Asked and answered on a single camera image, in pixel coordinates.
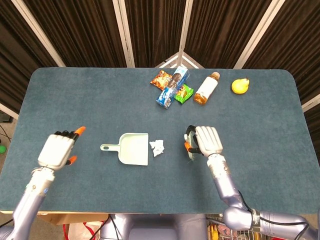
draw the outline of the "white bottle label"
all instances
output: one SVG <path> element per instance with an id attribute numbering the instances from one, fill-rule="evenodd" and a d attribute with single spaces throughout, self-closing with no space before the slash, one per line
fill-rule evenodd
<path id="1" fill-rule="evenodd" d="M 208 76 L 203 81 L 198 91 L 196 91 L 196 94 L 200 94 L 204 96 L 206 99 L 208 99 L 211 93 L 215 90 L 217 85 L 218 85 L 218 81 Z"/>

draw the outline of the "snack package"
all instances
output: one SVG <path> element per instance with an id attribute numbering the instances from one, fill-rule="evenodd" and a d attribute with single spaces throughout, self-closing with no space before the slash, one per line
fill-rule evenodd
<path id="1" fill-rule="evenodd" d="M 174 99 L 183 104 L 192 96 L 192 94 L 194 94 L 194 89 L 183 84 L 181 89 L 174 96 Z"/>
<path id="2" fill-rule="evenodd" d="M 156 102 L 165 107 L 166 109 L 170 107 L 173 102 L 178 90 L 181 89 L 182 85 L 185 83 L 190 73 L 187 68 L 178 66 L 172 75 L 171 80 L 168 85 L 164 88 L 160 96 L 157 98 Z"/>
<path id="3" fill-rule="evenodd" d="M 157 76 L 150 82 L 150 84 L 155 85 L 156 87 L 160 88 L 162 91 L 168 85 L 171 75 L 166 73 L 165 71 L 161 70 Z"/>

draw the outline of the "green snack packet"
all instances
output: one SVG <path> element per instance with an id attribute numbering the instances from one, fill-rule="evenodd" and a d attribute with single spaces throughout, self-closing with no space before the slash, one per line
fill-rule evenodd
<path id="1" fill-rule="evenodd" d="M 194 90 L 191 87 L 188 87 L 186 84 L 183 84 L 180 91 L 177 92 L 174 99 L 183 104 L 187 101 L 192 94 L 194 94 Z"/>

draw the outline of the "robotic arm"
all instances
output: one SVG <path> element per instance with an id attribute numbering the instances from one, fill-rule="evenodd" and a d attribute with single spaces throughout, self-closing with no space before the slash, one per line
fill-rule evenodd
<path id="1" fill-rule="evenodd" d="M 227 227 L 237 231 L 251 230 L 284 239 L 320 240 L 320 230 L 310 226 L 308 221 L 299 215 L 259 212 L 250 208 L 232 180 L 225 157 L 221 155 L 223 147 L 216 129 L 208 126 L 190 126 L 188 129 L 184 136 L 188 152 L 202 153 L 208 158 L 207 165 L 219 197 L 228 205 L 223 213 Z M 198 147 L 192 147 L 192 132 L 195 133 L 193 139 Z"/>
<path id="2" fill-rule="evenodd" d="M 13 212 L 14 227 L 0 228 L 0 240 L 27 240 L 29 238 L 31 225 L 55 179 L 55 171 L 76 161 L 76 156 L 69 158 L 69 155 L 85 129 L 82 126 L 72 132 L 57 131 L 48 137 L 38 158 L 40 167 L 33 170 L 24 195 Z"/>

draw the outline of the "plastic bottle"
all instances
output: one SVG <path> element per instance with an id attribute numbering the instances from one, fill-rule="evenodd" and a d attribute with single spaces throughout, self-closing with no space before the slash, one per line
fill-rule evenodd
<path id="1" fill-rule="evenodd" d="M 213 72 L 210 76 L 206 77 L 201 86 L 199 87 L 198 91 L 196 91 L 193 99 L 198 104 L 206 104 L 208 98 L 218 85 L 219 78 L 220 74 L 216 71 Z"/>

